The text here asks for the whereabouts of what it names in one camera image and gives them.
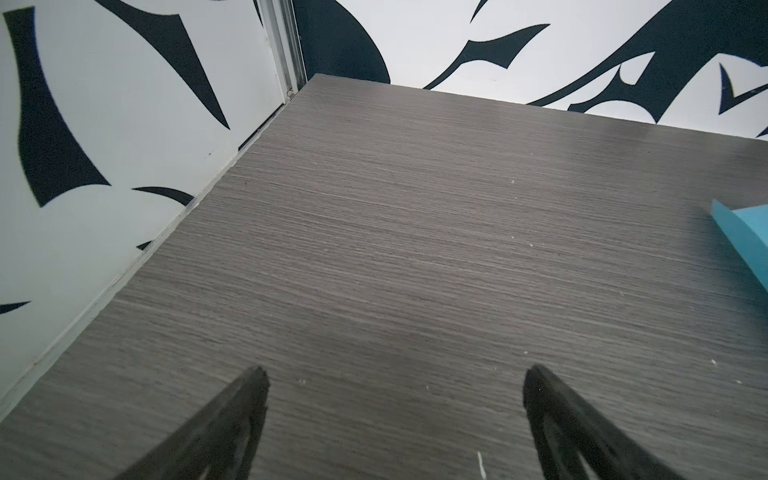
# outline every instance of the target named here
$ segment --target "blue folded paper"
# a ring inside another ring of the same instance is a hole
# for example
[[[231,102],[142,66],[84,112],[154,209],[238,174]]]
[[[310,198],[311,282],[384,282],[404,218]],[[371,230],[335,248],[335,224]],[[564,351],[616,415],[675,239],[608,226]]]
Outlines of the blue folded paper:
[[[712,200],[712,218],[768,290],[768,205],[730,210]]]

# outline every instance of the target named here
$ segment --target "blue object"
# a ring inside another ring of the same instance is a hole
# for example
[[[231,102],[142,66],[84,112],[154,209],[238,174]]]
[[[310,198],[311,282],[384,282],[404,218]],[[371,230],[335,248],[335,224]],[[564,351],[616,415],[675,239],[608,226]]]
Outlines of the blue object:
[[[712,218],[768,290],[768,205],[730,210],[712,200]]]

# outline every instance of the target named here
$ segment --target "white debris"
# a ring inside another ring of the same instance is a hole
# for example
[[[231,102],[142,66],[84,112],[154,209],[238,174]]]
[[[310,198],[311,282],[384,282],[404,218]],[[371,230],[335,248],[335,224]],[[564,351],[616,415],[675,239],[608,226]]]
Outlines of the white debris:
[[[482,467],[482,455],[480,455],[479,450],[478,450],[478,463],[480,464],[480,476],[482,477],[482,480],[486,480],[487,476],[485,475],[485,468]]]

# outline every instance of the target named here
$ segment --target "white speck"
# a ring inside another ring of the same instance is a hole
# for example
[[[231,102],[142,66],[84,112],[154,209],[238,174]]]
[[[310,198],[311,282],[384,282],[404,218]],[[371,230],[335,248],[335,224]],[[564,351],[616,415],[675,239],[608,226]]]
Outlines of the white speck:
[[[480,455],[479,450],[478,450],[478,464],[480,464],[480,476],[482,477],[482,480],[485,480],[487,477],[485,476],[485,468],[482,467],[482,455]]]

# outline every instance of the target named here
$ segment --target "wall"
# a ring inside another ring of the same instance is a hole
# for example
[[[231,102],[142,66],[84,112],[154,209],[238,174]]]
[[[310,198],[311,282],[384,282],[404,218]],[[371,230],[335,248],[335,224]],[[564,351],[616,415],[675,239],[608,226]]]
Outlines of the wall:
[[[5,407],[283,92],[252,0],[41,0],[2,13]]]
[[[293,0],[316,72],[768,140],[764,0]]]

